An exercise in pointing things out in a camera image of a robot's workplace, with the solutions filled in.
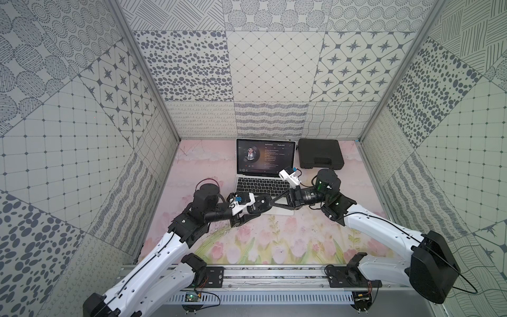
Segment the black wireless mouse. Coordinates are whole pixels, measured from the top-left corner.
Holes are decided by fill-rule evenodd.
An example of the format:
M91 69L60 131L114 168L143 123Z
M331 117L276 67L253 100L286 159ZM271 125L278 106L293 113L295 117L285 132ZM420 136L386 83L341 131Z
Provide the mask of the black wireless mouse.
M272 197L267 195L258 195L255 197L255 203L252 207L253 214L262 214L269 211L273 206L271 204Z

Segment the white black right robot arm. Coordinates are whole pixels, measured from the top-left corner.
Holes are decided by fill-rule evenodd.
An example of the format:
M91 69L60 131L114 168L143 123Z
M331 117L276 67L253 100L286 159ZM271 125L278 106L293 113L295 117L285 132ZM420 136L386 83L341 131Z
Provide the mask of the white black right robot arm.
M308 188L302 188L293 169L280 171L279 177L290 186L282 195L287 201L283 208L317 204L330 221L363 232L400 256L396 260L356 254L348 263L354 274L410 286L426 300L444 303L461 269L441 234L408 229L368 211L341 193L341 180L332 169L319 170Z

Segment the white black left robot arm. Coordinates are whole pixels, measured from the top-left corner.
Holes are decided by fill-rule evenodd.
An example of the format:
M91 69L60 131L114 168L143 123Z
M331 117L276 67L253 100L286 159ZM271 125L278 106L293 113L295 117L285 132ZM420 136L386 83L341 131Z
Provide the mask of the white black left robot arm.
M223 198L216 184L202 185L134 270L103 295L93 293L84 302L84 316L151 316L177 292L200 286L207 264L190 248L208 233L211 223L243 225L270 210L270 201L269 195L248 192Z

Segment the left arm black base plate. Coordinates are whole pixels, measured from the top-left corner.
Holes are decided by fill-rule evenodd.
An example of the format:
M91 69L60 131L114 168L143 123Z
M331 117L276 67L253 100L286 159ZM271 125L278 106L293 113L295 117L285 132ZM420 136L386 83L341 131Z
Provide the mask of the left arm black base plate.
M190 266L193 281L189 288L221 288L224 280L224 267L208 266L207 263L195 254L187 254L182 263Z

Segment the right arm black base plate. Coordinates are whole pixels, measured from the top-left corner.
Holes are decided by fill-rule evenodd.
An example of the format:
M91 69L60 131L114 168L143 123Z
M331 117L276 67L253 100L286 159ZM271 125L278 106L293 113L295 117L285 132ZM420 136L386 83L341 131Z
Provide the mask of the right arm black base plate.
M380 280L369 280L359 271L359 261L367 255L359 252L353 256L346 266L328 264L324 269L331 288L375 288L381 287Z

